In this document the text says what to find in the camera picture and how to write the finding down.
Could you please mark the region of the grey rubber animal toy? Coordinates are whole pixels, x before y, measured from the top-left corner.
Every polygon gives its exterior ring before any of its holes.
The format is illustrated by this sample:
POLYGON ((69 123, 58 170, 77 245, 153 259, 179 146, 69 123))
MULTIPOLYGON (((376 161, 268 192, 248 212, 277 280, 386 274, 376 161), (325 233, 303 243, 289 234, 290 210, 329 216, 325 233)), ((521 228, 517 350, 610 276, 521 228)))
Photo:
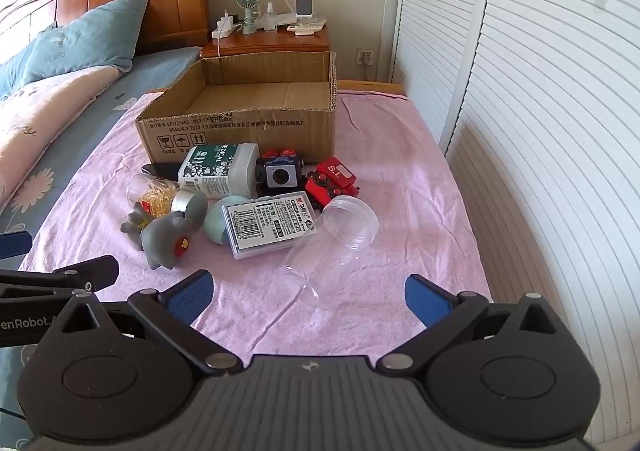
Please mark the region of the grey rubber animal toy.
POLYGON ((204 223, 208 211, 206 195, 180 190, 172 200, 170 212, 153 217, 141 202, 120 225, 119 230, 129 237, 145 255, 148 266, 174 269, 191 244, 191 237, 204 223))

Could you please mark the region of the mint green round object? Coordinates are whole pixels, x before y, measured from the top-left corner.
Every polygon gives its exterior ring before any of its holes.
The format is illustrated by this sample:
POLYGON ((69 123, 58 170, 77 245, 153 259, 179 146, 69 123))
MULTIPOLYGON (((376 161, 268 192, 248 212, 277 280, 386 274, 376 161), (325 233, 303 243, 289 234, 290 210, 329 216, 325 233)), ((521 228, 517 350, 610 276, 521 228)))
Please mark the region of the mint green round object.
POLYGON ((204 219, 203 230, 210 241, 218 245, 229 245, 229 237, 222 209, 225 206, 239 205, 250 202, 250 199, 241 196, 224 197, 209 206, 204 219))

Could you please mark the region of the clear plastic jar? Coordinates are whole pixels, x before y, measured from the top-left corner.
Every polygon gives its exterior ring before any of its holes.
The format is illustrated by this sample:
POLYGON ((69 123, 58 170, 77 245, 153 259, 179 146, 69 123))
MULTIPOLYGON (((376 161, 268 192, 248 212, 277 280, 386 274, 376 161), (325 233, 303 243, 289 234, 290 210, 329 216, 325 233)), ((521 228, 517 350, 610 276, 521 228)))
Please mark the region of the clear plastic jar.
POLYGON ((352 278, 356 261, 373 244, 380 224, 366 202, 343 196, 323 208, 316 226, 316 234, 292 246, 281 275, 296 299, 324 307, 352 278))

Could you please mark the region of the white labelled plastic case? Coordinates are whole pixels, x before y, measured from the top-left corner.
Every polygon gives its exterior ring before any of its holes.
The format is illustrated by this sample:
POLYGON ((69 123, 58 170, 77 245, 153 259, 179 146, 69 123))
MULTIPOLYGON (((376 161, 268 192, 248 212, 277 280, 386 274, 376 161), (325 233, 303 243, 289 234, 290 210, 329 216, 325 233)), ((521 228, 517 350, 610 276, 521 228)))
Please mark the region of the white labelled plastic case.
POLYGON ((301 237, 317 233, 316 214, 304 191, 224 205, 221 211, 235 259, 291 249, 301 237))

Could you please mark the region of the black device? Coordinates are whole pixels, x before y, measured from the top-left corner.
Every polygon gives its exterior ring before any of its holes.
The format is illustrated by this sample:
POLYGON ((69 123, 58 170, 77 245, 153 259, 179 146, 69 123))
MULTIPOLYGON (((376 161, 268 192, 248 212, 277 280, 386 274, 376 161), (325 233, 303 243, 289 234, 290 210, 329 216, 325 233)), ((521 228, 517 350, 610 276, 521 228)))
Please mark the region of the black device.
POLYGON ((149 163, 141 167, 143 174, 176 182, 179 177, 180 163, 149 163))

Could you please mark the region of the green medical cotton swab box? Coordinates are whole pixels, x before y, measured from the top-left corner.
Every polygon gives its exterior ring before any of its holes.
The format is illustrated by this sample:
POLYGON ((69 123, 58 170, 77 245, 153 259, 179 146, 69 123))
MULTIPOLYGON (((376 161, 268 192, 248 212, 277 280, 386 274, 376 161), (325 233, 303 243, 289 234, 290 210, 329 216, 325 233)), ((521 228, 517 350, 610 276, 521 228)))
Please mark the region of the green medical cotton swab box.
POLYGON ((258 145, 248 142, 193 147, 179 168, 179 185, 204 193, 210 200, 255 199, 258 156, 258 145))

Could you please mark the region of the red toy fire truck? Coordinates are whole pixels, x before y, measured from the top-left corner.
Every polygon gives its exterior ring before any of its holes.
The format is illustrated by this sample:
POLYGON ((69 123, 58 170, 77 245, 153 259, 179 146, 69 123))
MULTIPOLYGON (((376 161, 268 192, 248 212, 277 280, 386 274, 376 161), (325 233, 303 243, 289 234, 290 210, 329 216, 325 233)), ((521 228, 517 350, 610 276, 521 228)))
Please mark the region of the red toy fire truck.
POLYGON ((311 205, 322 211, 334 198, 359 196, 356 176, 335 156, 319 163, 307 174, 304 190, 311 205))

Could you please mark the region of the black blue toy robot cube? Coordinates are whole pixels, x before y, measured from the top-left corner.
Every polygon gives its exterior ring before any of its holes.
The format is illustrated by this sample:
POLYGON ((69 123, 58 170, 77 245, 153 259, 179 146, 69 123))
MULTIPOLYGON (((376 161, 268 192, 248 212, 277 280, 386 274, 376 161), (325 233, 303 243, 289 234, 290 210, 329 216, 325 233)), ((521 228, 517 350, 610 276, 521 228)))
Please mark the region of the black blue toy robot cube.
POLYGON ((256 160, 255 179, 259 197, 300 191, 304 188, 303 160, 293 149, 268 150, 256 160))

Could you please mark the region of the pink table cloth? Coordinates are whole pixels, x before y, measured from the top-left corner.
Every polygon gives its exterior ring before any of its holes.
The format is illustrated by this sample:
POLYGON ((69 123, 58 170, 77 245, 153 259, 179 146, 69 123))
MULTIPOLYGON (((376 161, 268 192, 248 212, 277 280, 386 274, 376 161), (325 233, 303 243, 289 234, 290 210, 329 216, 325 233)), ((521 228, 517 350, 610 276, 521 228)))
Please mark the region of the pink table cloth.
POLYGON ((49 271, 110 254, 119 276, 100 293, 102 301, 123 301, 145 287, 166 289, 206 269, 215 296, 195 327, 242 359, 255 353, 381 357, 421 330, 404 301, 414 273, 452 293, 489 291, 454 177, 408 100, 370 94, 337 100, 335 153, 356 175, 378 231, 339 211, 333 230, 297 255, 245 259, 199 233, 172 270, 151 269, 119 229, 129 211, 126 187, 146 161, 136 117, 136 110, 122 115, 81 165, 36 234, 24 269, 49 271))

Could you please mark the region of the blue bed sheet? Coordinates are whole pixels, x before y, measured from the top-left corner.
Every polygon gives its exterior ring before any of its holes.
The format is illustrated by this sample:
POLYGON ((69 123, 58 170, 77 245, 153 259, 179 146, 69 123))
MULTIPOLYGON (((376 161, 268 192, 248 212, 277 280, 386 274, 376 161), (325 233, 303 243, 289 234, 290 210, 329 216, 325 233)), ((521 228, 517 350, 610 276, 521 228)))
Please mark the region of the blue bed sheet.
POLYGON ((186 47, 134 58, 131 70, 119 73, 56 137, 8 205, 1 205, 1 232, 32 236, 32 249, 2 260, 2 269, 49 272, 112 255, 119 277, 100 293, 103 301, 122 301, 149 275, 144 254, 119 230, 130 210, 129 179, 149 159, 136 119, 199 54, 186 47))

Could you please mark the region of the blue pillow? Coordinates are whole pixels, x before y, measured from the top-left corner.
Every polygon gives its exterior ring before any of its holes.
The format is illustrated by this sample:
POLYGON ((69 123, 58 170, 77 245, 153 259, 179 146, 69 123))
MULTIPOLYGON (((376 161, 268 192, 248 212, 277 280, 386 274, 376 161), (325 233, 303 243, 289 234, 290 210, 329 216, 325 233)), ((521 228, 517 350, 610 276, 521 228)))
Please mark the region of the blue pillow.
POLYGON ((65 26, 48 26, 1 64, 1 98, 29 83, 99 66, 128 72, 149 0, 111 0, 65 26))

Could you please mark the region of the brown cardboard box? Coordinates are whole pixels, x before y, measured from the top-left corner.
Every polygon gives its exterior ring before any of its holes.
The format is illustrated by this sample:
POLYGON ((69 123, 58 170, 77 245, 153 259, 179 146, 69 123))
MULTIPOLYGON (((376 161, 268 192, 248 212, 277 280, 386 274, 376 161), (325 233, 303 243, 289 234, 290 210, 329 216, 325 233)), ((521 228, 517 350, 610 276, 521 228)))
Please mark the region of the brown cardboard box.
POLYGON ((336 97, 334 52, 203 58, 142 110, 136 127, 154 163, 233 142, 321 162, 334 153, 336 97))

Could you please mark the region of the white louvered closet door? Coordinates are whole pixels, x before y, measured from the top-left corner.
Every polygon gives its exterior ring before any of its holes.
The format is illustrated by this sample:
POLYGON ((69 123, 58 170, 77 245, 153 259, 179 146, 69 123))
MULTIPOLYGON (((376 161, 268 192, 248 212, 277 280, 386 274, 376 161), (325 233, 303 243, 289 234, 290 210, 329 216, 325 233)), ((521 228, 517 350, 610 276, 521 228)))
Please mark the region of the white louvered closet door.
POLYGON ((639 0, 399 0, 390 78, 451 168, 492 297, 544 294, 639 441, 639 0))

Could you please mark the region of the white power strip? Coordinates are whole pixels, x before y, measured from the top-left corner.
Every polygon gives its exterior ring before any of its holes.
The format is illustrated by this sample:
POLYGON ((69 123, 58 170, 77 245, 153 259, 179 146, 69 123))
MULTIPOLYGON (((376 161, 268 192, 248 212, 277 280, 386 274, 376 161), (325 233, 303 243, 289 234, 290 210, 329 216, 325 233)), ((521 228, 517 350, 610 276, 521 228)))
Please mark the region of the white power strip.
POLYGON ((222 40, 229 37, 235 30, 239 29, 241 22, 237 15, 229 15, 228 11, 218 19, 216 26, 212 31, 212 39, 214 41, 222 40))

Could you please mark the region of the wooden nightstand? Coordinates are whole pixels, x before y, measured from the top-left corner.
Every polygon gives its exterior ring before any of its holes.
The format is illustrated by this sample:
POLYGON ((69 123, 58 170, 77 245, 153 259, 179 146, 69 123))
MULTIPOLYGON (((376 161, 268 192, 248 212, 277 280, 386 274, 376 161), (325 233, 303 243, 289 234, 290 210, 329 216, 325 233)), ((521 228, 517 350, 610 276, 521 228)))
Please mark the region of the wooden nightstand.
POLYGON ((260 30, 244 34, 237 30, 220 41, 211 40, 200 52, 201 58, 256 54, 256 52, 329 52, 331 50, 327 29, 311 36, 296 36, 285 28, 277 32, 260 30))

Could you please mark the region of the white remote control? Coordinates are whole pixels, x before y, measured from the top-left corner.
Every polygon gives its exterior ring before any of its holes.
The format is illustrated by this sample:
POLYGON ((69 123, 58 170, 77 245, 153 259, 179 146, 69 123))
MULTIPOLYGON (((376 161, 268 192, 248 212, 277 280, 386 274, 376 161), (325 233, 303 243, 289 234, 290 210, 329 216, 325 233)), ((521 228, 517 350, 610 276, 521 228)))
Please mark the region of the white remote control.
POLYGON ((325 18, 306 19, 289 24, 286 30, 294 33, 296 36, 311 36, 322 32, 325 26, 325 18))

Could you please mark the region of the clear spray bottle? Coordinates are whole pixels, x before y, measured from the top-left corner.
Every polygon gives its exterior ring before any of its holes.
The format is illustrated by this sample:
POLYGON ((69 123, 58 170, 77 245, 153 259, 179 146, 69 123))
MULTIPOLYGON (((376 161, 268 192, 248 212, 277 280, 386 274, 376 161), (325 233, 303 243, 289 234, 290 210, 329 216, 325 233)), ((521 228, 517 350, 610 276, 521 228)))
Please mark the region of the clear spray bottle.
POLYGON ((262 16, 262 25, 265 31, 277 32, 278 30, 278 15, 274 11, 273 2, 267 3, 267 9, 262 16))

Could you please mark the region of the green desk fan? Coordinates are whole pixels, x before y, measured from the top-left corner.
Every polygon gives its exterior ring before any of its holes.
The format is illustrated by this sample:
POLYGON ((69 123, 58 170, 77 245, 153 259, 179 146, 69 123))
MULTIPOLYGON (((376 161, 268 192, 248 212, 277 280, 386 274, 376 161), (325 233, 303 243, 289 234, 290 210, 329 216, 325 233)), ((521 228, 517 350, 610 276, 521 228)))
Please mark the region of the green desk fan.
POLYGON ((254 34, 256 24, 254 20, 254 9, 258 6, 260 0, 235 0, 239 8, 244 11, 244 18, 242 20, 242 31, 244 34, 254 34))

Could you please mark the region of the white wifi router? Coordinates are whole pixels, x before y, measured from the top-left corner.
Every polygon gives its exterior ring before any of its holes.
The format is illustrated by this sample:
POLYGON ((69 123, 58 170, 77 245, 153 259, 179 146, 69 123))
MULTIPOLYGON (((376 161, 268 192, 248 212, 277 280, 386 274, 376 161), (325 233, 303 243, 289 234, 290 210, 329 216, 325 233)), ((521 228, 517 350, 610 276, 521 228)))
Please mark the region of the white wifi router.
MULTIPOLYGON (((293 11, 293 9, 290 9, 290 11, 287 12, 286 14, 277 14, 277 15, 278 15, 279 28, 280 26, 288 26, 289 24, 297 22, 296 13, 293 11)), ((264 29, 264 26, 262 25, 262 16, 256 20, 256 28, 258 30, 264 29)))

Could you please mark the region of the small white monitor device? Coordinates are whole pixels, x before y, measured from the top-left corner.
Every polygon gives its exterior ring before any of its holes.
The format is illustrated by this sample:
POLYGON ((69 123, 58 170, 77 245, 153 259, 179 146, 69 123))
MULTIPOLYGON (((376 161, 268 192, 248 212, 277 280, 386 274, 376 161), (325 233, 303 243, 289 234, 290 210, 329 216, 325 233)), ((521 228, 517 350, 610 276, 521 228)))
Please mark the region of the small white monitor device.
POLYGON ((305 22, 314 16, 313 0, 295 0, 295 13, 298 22, 305 22))

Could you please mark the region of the wall power socket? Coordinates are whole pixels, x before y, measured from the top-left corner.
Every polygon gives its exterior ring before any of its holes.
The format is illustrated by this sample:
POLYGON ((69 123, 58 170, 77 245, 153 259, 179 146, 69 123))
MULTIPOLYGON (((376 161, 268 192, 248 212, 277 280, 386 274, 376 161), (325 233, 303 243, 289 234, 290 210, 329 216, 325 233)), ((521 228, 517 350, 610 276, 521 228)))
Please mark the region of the wall power socket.
POLYGON ((373 50, 366 48, 358 48, 356 51, 357 66, 372 67, 373 66, 373 50))

